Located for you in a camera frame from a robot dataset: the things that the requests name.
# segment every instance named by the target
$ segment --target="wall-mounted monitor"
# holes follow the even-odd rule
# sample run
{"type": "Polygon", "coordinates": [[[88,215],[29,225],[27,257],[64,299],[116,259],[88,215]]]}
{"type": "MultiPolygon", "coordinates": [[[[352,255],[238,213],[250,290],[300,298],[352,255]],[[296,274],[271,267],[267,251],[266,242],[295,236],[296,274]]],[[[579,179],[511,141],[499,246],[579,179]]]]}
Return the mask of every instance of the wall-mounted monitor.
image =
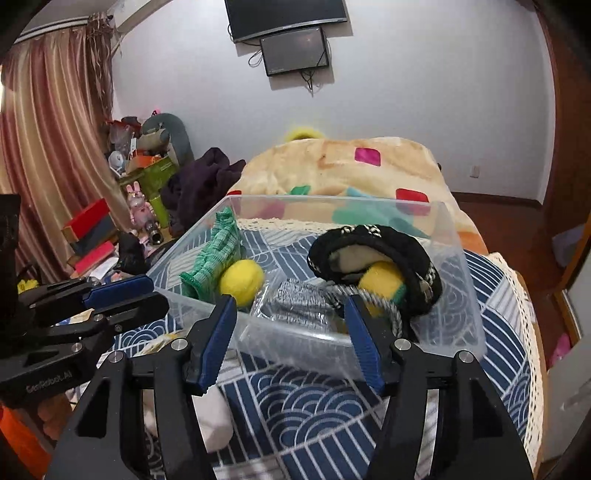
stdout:
{"type": "Polygon", "coordinates": [[[263,37],[261,50],[269,77],[329,65],[322,27],[289,30],[263,37]]]}
{"type": "Polygon", "coordinates": [[[306,25],[346,22],[343,0],[226,0],[234,42],[306,25]]]}

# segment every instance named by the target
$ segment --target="pink bunny figurine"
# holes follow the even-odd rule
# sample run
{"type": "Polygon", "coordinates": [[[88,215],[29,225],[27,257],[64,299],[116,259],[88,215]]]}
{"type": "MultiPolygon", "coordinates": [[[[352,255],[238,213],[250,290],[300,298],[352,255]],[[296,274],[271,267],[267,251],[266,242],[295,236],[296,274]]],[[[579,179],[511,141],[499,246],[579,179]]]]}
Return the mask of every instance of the pink bunny figurine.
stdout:
{"type": "Polygon", "coordinates": [[[139,183],[137,181],[134,182],[133,187],[127,185],[126,189],[131,223],[141,231],[144,229],[146,223],[156,221],[154,209],[150,203],[146,201],[146,197],[139,189],[139,183]]]}

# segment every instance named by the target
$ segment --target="yellow ball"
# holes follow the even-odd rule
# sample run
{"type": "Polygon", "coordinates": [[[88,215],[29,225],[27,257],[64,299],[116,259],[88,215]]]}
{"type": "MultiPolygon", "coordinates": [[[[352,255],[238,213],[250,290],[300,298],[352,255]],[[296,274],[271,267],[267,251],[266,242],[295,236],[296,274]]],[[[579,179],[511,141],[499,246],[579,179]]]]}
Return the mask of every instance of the yellow ball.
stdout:
{"type": "Polygon", "coordinates": [[[238,260],[220,277],[219,291],[234,297],[239,307],[246,307],[252,303],[264,280],[265,274],[258,263],[238,260]]]}

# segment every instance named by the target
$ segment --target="dark purple fabric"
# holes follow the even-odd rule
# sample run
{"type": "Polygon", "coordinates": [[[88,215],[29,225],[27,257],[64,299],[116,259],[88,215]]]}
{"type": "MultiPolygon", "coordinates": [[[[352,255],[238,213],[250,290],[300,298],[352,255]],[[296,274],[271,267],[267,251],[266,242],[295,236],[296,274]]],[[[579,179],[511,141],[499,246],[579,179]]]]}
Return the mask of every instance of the dark purple fabric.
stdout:
{"type": "Polygon", "coordinates": [[[160,199],[172,214],[173,232],[186,232],[224,198],[228,190],[240,180],[245,165],[244,160],[230,165],[224,152],[213,147],[200,159],[189,162],[170,177],[160,190],[160,199]]]}

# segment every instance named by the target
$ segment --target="plastic storage bin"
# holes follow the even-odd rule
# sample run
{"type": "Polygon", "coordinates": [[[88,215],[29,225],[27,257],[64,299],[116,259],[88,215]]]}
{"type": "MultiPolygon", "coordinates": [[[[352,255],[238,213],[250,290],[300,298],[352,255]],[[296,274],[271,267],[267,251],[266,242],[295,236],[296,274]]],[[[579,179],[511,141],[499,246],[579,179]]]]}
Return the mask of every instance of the plastic storage bin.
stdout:
{"type": "MultiPolygon", "coordinates": [[[[148,275],[168,297],[170,315],[188,328],[213,305],[180,295],[179,274],[189,270],[209,240],[215,213],[231,207],[241,229],[245,256],[265,271],[282,268],[289,277],[313,281],[306,264],[310,244],[322,232],[342,225],[388,225],[416,237],[436,266],[443,294],[432,311],[413,319],[419,345],[453,356],[486,352],[476,293],[459,237],[443,203],[324,196],[228,196],[170,249],[148,275]]],[[[362,374],[348,335],[319,333],[240,313],[230,344],[272,362],[353,379],[362,374]]]]}

